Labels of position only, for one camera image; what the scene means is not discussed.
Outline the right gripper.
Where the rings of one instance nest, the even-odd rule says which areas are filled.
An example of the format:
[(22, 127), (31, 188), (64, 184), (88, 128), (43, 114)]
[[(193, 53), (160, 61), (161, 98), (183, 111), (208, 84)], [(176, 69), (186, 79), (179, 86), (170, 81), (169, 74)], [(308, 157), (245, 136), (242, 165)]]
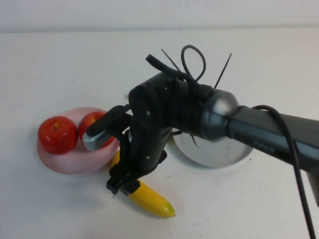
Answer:
[(120, 149), (111, 161), (110, 178), (106, 183), (106, 188), (116, 195), (119, 186), (122, 186), (120, 192), (129, 196), (139, 189), (139, 180), (135, 179), (139, 176), (137, 164), (140, 158), (140, 145), (133, 141), (129, 142), (125, 138), (119, 139), (119, 142)]

